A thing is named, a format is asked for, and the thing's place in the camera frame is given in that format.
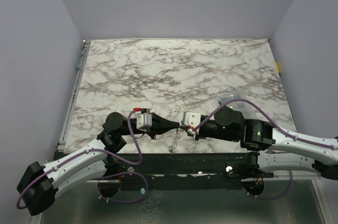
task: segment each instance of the marble vein pattern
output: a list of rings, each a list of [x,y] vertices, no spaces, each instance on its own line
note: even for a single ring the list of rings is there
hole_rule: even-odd
[[[247,98],[280,126],[295,130],[283,86],[266,39],[94,40],[80,84],[65,153],[96,138],[108,114],[125,116],[134,107],[180,122],[184,111],[204,115],[221,95],[244,90]],[[250,118],[263,119],[252,109]],[[169,153],[175,131],[156,140],[139,139],[143,153]],[[137,153],[129,136],[120,153]],[[207,138],[194,142],[185,133],[176,153],[246,152],[239,143]]]

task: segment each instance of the marble surface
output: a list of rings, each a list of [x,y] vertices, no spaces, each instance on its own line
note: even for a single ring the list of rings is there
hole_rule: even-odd
[[[209,114],[221,95],[241,90],[280,126],[295,130],[267,40],[95,40],[81,80],[65,152],[85,146],[113,111],[134,107],[180,122],[184,111]],[[247,118],[262,115],[247,109]],[[144,153],[168,153],[175,131],[139,139]],[[245,152],[239,143],[194,142],[181,134],[176,153]],[[120,153],[137,153],[129,136]]]

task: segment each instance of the wall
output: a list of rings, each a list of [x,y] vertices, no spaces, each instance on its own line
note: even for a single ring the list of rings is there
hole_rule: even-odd
[[[63,0],[84,39],[271,38],[292,0]]]
[[[0,223],[28,223],[16,186],[30,163],[52,157],[82,38],[61,0],[0,1]]]
[[[294,0],[271,48],[297,129],[314,136],[338,135],[338,0]],[[336,223],[338,184],[323,180]]]

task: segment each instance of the clear plastic bag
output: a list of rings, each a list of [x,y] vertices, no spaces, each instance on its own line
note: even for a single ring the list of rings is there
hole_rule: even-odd
[[[225,95],[221,95],[218,98],[217,105],[218,106],[222,105],[226,101],[229,101],[229,100],[232,100],[232,99],[237,99],[237,98],[247,99],[247,91],[241,89],[241,90],[237,90],[237,91],[234,91],[234,92],[227,93]],[[242,112],[244,118],[251,118],[251,119],[257,118],[256,110],[246,102],[235,101],[235,102],[230,103],[227,106],[229,108],[232,108],[233,110],[237,110],[237,111]]]

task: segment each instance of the marble table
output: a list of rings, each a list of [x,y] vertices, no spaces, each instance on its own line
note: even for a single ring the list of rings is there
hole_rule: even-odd
[[[102,131],[108,114],[134,107],[180,122],[184,111],[209,114],[221,95],[243,90],[280,126],[295,130],[269,43],[261,40],[94,40],[65,146],[71,153]],[[251,109],[247,118],[263,119]],[[143,153],[169,153],[175,131],[139,139]],[[181,134],[176,153],[246,152],[239,143]],[[120,153],[137,153],[129,136]]]

